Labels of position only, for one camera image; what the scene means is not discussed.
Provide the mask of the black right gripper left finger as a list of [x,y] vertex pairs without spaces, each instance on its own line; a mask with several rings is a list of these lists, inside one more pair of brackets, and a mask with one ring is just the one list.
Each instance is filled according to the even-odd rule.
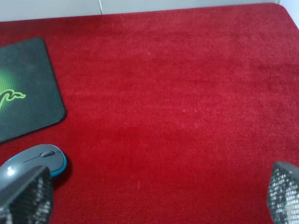
[[48,224],[53,212],[50,170],[37,166],[0,190],[2,224]]

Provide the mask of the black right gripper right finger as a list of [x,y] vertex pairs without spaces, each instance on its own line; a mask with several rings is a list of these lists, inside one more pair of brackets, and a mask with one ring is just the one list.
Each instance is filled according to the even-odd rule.
[[275,224],[299,222],[299,168],[277,161],[273,165],[267,192],[267,207]]

